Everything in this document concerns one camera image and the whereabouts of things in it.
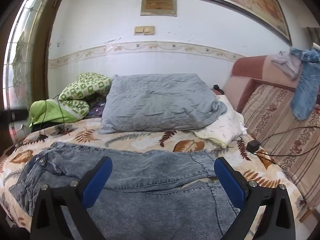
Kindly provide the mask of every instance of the stained glass window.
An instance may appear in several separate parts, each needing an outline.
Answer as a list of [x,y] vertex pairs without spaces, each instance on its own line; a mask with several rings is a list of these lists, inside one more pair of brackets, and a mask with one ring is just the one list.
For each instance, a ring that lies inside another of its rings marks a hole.
[[[10,31],[3,69],[5,109],[27,108],[32,104],[31,66],[33,45],[47,0],[24,0]],[[25,137],[28,120],[9,125],[13,142]]]

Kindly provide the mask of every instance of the beige light switch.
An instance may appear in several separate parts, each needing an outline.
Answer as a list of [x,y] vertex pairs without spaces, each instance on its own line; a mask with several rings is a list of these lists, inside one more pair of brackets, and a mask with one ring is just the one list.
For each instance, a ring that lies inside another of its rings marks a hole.
[[142,34],[144,31],[144,26],[137,26],[134,28],[134,34]]
[[144,35],[155,35],[155,27],[154,26],[145,26],[143,34]]

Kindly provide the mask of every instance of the bed sheet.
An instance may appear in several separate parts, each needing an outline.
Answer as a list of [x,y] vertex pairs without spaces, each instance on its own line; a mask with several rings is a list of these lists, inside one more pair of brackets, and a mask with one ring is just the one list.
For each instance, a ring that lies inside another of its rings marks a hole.
[[[56,141],[83,144],[88,146],[129,150],[132,152],[147,152],[153,149],[172,152],[191,152],[206,149],[216,157],[223,156],[230,165],[241,172],[247,180],[255,180],[261,186],[276,187],[284,183],[287,187],[294,217],[296,218],[304,200],[297,187],[287,179],[278,165],[248,153],[246,143],[252,138],[246,135],[237,141],[232,141],[229,147],[219,150],[219,146],[210,140],[200,139],[189,131],[165,132],[122,132],[114,134],[98,134],[101,125],[100,118],[84,119],[76,123],[61,124],[41,132],[30,134],[9,157],[0,159],[0,203],[9,217],[19,226],[30,230],[32,218],[18,205],[9,192],[30,158],[50,147]],[[246,239],[252,239],[261,220],[264,207],[260,207],[254,223]]]

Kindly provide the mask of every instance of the black power adapter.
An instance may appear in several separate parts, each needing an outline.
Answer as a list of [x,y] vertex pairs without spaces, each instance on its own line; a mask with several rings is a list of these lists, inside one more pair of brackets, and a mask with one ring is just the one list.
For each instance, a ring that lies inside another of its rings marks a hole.
[[247,151],[250,153],[255,153],[259,150],[260,142],[257,140],[252,140],[247,144]]

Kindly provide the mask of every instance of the silver bolt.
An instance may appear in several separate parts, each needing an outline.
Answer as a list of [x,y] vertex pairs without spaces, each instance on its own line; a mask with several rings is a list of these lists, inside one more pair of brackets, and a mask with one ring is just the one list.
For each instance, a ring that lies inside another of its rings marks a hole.
[[250,181],[249,181],[249,185],[250,185],[251,187],[257,187],[258,183],[256,183],[254,180],[250,180]]
[[279,184],[280,189],[286,189],[285,184]]
[[41,190],[47,190],[48,189],[48,185],[47,184],[43,184],[42,186],[41,186]]
[[70,186],[71,186],[71,187],[75,187],[75,186],[78,185],[78,183],[79,183],[79,182],[78,182],[77,180],[73,180],[73,181],[70,182]]

